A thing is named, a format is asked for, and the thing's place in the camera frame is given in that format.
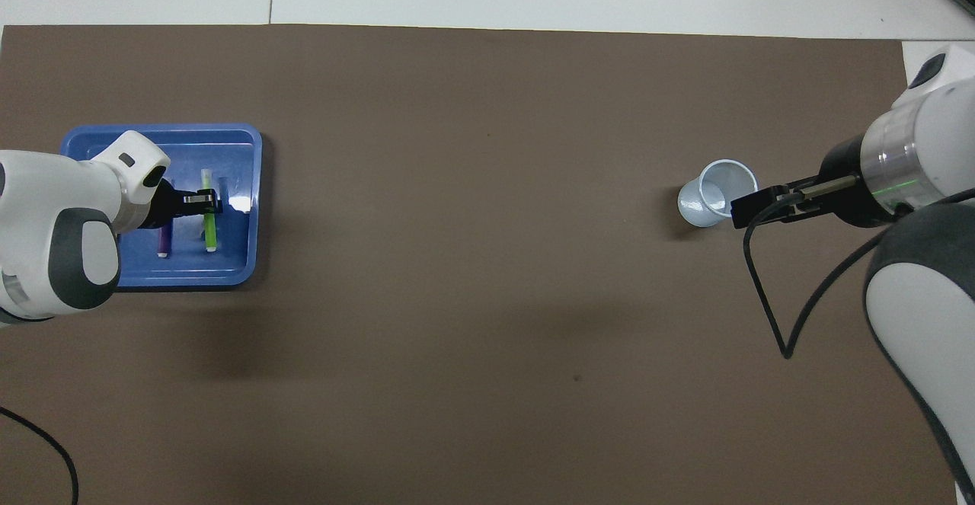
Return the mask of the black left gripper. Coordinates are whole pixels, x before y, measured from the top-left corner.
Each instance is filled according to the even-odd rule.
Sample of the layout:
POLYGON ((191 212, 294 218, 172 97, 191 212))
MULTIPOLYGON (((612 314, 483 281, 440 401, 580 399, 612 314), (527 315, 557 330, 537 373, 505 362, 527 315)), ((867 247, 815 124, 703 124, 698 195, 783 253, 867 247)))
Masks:
POLYGON ((216 192, 195 192, 175 188, 161 179, 142 221, 143 229, 159 229, 174 219, 185 216, 216 216, 222 204, 216 192))

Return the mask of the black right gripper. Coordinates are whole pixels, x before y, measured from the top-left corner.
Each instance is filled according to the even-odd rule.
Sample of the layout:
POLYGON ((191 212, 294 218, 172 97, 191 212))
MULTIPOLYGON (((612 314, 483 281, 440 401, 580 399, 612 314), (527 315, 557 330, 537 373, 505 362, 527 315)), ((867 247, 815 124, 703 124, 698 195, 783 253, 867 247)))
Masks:
POLYGON ((821 216, 823 209, 858 228, 891 224, 892 215, 874 199, 863 178, 863 141, 864 135, 857 135, 829 150, 820 165, 819 176, 793 180, 732 200, 734 228, 745 230, 752 225, 800 222, 821 216), (824 196, 822 184, 839 180, 843 187, 824 196), (821 197, 821 202, 808 197, 821 197))

